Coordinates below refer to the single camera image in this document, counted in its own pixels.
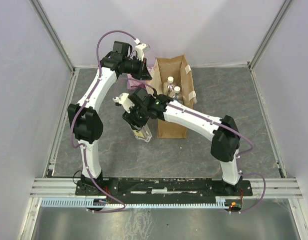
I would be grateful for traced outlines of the square glass bottle yellow label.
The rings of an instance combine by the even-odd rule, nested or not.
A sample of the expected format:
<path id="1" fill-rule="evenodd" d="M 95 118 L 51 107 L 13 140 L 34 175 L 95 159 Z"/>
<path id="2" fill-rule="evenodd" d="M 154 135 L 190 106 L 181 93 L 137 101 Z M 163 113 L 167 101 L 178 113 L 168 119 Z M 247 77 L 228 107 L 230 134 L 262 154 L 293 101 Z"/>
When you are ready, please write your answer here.
<path id="1" fill-rule="evenodd" d="M 131 128 L 131 130 L 137 140 L 142 140 L 146 143 L 150 142 L 152 133 L 147 123 L 141 128 L 141 130 L 135 130 L 133 128 Z"/>

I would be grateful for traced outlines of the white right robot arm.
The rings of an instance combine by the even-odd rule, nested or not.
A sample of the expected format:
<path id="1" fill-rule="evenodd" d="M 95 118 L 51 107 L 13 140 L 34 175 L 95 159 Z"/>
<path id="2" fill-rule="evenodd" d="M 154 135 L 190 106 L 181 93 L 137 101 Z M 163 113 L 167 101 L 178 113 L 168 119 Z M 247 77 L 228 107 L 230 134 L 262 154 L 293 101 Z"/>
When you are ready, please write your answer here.
<path id="1" fill-rule="evenodd" d="M 114 99 L 125 112 L 123 119 L 131 129 L 141 132 L 149 119 L 178 124 L 191 129 L 211 141 L 211 155 L 220 161 L 222 188 L 227 195 L 235 195 L 241 188 L 242 180 L 237 166 L 240 136 L 234 120 L 208 116 L 190 109 L 163 94 L 149 94 L 143 88 L 133 93 L 122 93 Z"/>

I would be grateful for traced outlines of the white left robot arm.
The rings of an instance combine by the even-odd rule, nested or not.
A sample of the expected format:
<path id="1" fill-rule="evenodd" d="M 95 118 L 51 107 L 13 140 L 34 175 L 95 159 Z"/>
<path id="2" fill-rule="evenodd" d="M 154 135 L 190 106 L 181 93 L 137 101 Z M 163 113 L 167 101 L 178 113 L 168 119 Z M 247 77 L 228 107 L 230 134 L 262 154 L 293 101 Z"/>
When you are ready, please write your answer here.
<path id="1" fill-rule="evenodd" d="M 98 157 L 98 140 L 103 132 L 103 123 L 98 115 L 104 97 L 120 75 L 129 74 L 136 80 L 150 80 L 144 54 L 149 44 L 136 40 L 136 46 L 115 41 L 113 50 L 99 61 L 97 74 L 84 96 L 68 106 L 71 138 L 78 141 L 84 162 L 82 174 L 88 180 L 87 190 L 99 195 L 104 190 L 102 169 Z"/>

